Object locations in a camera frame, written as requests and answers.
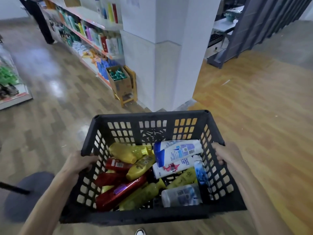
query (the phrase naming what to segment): person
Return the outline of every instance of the person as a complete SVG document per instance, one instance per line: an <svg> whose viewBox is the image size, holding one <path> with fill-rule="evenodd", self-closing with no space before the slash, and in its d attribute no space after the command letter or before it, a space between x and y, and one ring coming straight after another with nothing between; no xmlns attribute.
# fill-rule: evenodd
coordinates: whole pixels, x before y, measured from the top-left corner
<svg viewBox="0 0 313 235"><path fill-rule="evenodd" d="M253 176L237 145L229 142L221 146L214 142L212 146L216 151L219 164L227 163L258 234L291 235L292 232L274 208L259 181ZM98 157L93 155L82 157L80 152L71 154L49 188L38 200L19 235L52 234L67 198L77 183L78 173L97 160ZM139 229L136 235L146 235L146 233L143 229Z"/></svg>
<svg viewBox="0 0 313 235"><path fill-rule="evenodd" d="M39 29L44 36L47 44L53 44L56 43L54 41L49 26L46 22L46 19L40 9L40 7L37 4L36 0L20 0L20 2L23 4L23 6L26 8L26 10L29 12L30 15L32 15L37 22Z"/></svg>

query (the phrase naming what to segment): round metal base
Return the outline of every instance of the round metal base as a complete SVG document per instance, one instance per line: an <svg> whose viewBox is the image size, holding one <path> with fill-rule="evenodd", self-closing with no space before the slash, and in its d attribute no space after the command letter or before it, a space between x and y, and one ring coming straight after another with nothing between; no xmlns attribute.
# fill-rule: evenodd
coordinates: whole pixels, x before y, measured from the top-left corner
<svg viewBox="0 0 313 235"><path fill-rule="evenodd" d="M25 222L53 178L52 173L37 172L21 180L16 186L29 190L30 194L10 192L4 203L4 216L11 222Z"/></svg>

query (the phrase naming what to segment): hand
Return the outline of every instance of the hand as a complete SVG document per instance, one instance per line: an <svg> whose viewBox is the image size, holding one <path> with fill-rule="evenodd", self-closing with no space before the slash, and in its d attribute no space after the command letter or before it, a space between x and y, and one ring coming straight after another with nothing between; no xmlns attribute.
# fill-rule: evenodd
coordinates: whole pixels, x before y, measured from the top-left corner
<svg viewBox="0 0 313 235"><path fill-rule="evenodd" d="M70 154L58 174L66 176L71 180L72 186L75 186L78 180L78 173L86 168L90 170L92 163L96 163L98 160L98 156L91 154L90 156L82 157L80 151L76 151Z"/></svg>
<svg viewBox="0 0 313 235"><path fill-rule="evenodd" d="M220 165L227 163L227 168L232 176L236 179L238 176L242 176L243 173L249 172L249 166L244 161L238 146L234 142L225 142L225 146L212 143L212 147L216 151L218 163Z"/></svg>

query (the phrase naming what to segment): person's left hand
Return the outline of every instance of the person's left hand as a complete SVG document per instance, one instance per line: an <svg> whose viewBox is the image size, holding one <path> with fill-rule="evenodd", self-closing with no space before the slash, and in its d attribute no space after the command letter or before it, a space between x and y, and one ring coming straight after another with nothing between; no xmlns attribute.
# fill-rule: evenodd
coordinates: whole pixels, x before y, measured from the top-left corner
<svg viewBox="0 0 313 235"><path fill-rule="evenodd" d="M67 158L59 174L68 177L72 181L73 186L75 186L78 180L78 173L86 168L91 169L91 164L96 163L98 160L98 156L91 154L90 156L82 157L80 151L76 151Z"/></svg>

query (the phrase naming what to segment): cardboard box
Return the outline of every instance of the cardboard box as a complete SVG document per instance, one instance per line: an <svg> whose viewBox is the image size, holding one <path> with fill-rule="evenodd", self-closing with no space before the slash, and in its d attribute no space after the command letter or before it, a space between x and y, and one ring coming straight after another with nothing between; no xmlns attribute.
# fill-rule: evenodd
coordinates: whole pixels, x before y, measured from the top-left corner
<svg viewBox="0 0 313 235"><path fill-rule="evenodd" d="M81 7L80 0L64 0L64 4L67 7Z"/></svg>
<svg viewBox="0 0 313 235"><path fill-rule="evenodd" d="M122 72L127 78L114 81L109 73L109 70L112 70L112 72L116 72L116 70L118 70L119 68L122 69ZM112 90L118 97L122 97L126 94L132 93L133 89L131 87L131 78L122 66L108 67L106 68L106 73L108 75Z"/></svg>

